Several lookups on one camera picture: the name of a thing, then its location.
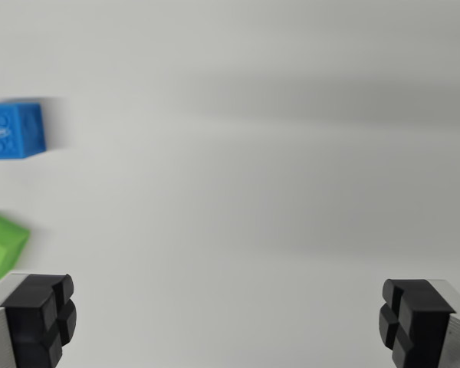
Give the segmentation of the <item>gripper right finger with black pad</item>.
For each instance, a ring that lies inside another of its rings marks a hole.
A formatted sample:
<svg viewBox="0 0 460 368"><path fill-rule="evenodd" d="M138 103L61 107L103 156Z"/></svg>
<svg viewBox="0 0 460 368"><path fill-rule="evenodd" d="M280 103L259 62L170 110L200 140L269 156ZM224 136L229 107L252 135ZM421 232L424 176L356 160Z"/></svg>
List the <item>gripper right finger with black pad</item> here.
<svg viewBox="0 0 460 368"><path fill-rule="evenodd" d="M445 280L387 279L379 334L402 368L460 367L460 293Z"/></svg>

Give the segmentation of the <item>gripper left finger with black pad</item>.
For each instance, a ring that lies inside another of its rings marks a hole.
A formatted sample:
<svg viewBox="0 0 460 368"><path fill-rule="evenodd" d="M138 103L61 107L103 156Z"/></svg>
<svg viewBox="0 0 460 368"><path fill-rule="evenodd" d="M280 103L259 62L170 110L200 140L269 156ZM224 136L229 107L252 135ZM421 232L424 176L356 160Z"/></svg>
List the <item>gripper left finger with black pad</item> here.
<svg viewBox="0 0 460 368"><path fill-rule="evenodd" d="M68 274L9 274L0 281L0 367L53 368L73 338Z"/></svg>

